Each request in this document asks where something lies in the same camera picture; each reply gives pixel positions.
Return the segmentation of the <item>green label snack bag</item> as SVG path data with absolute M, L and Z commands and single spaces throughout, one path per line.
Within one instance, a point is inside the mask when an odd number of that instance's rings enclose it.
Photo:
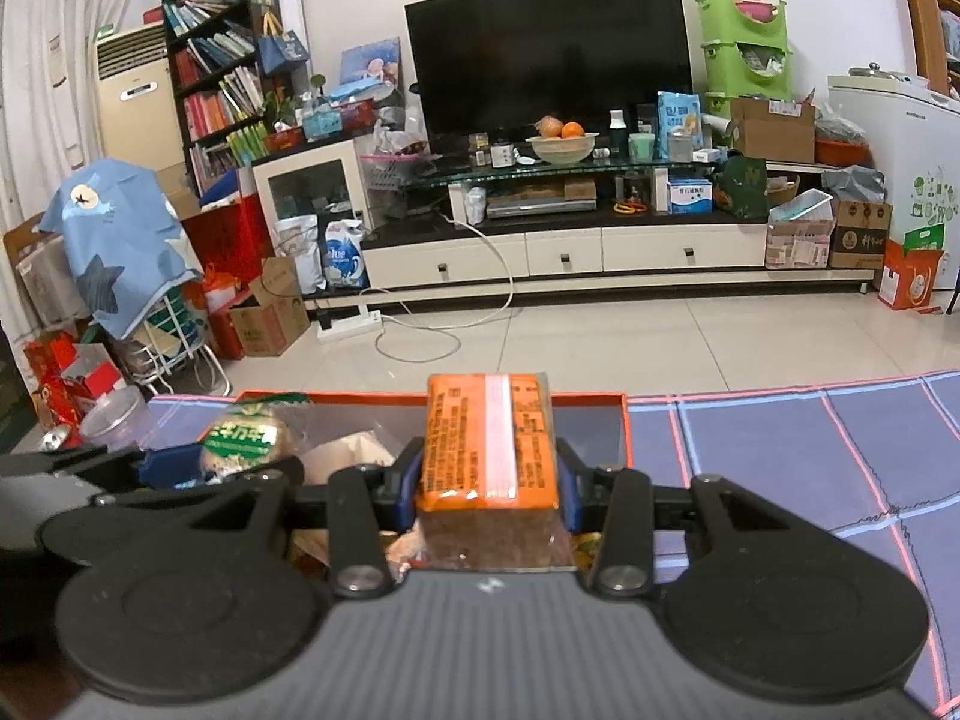
M 268 395 L 229 405 L 200 441 L 202 478 L 223 481 L 296 457 L 306 444 L 311 405 L 304 394 Z

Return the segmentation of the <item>orange cracker pack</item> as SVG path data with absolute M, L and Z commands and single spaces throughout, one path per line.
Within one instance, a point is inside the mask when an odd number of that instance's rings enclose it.
M 436 374 L 428 380 L 415 504 L 420 567 L 571 571 L 547 378 Z

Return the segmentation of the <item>orange storage box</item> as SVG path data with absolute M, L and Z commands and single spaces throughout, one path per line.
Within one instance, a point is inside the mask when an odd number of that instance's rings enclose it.
M 357 463 L 389 465 L 427 430 L 427 397 L 417 394 L 308 394 L 313 406 L 281 413 L 309 483 Z M 631 466 L 626 398 L 619 394 L 553 394 L 558 439 L 590 466 Z

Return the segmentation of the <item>clear plastic jar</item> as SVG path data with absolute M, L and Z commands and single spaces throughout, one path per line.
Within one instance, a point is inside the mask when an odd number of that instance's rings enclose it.
M 85 444 L 121 450 L 139 444 L 151 427 L 151 413 L 137 387 L 112 390 L 94 403 L 80 422 Z

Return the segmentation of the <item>white power strip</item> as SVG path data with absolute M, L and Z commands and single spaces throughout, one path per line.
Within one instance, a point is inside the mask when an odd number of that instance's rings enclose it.
M 335 343 L 348 338 L 363 337 L 370 333 L 381 333 L 382 314 L 379 310 L 361 310 L 354 316 L 346 319 L 329 319 L 322 317 L 317 324 L 317 341 L 319 343 Z

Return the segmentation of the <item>blue shark cloth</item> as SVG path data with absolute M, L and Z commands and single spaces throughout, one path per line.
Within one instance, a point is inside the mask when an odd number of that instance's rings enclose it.
M 93 319 L 125 340 L 171 289 L 203 266 L 155 172 L 103 158 L 55 190 L 39 229 L 64 239 L 68 268 Z

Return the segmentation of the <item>white TV cabinet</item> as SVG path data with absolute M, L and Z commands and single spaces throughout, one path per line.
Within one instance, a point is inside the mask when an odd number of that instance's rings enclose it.
M 851 283 L 864 265 L 768 265 L 768 227 L 724 210 L 675 215 L 669 193 L 703 164 L 622 163 L 435 172 L 415 179 L 415 205 L 363 244 L 381 301 L 496 294 L 578 294 L 667 286 Z

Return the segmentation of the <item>white side cabinet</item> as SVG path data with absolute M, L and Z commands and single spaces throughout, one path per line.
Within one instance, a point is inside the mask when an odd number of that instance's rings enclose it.
M 371 227 L 363 164 L 353 140 L 314 142 L 258 160 L 252 166 L 272 244 L 277 224 L 293 216 L 317 216 L 320 229 L 338 218 Z

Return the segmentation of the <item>fruit bowl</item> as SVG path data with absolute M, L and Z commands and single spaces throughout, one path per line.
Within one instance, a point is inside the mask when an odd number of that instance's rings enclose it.
M 535 124 L 527 143 L 539 160 L 552 166 L 573 166 L 589 158 L 596 148 L 596 133 L 586 132 L 578 122 L 563 122 L 545 115 Z

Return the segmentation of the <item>white standing air conditioner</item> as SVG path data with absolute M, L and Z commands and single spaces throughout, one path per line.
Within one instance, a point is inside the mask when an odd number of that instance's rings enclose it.
M 104 154 L 155 172 L 181 164 L 166 28 L 153 23 L 99 39 L 94 76 Z

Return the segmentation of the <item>cardboard box on cabinet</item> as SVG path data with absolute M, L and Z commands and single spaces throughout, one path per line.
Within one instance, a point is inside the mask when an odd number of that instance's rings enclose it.
M 732 146 L 743 156 L 780 163 L 815 161 L 815 106 L 779 99 L 731 101 Z

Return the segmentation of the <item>dark bookshelf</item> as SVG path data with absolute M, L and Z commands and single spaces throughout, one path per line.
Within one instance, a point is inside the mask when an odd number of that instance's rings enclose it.
M 185 169 L 199 195 L 296 124 L 295 71 L 263 65 L 280 0 L 160 0 Z

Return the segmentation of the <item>black television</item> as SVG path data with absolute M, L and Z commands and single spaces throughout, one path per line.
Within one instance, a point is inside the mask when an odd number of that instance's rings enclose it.
M 682 0 L 421 0 L 405 20 L 436 143 L 521 140 L 545 115 L 599 132 L 693 89 Z

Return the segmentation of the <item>green stacked storage bins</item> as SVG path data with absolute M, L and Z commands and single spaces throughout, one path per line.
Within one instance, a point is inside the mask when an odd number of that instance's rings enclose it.
M 729 117 L 734 99 L 793 97 L 784 0 L 697 0 L 706 67 L 706 114 Z

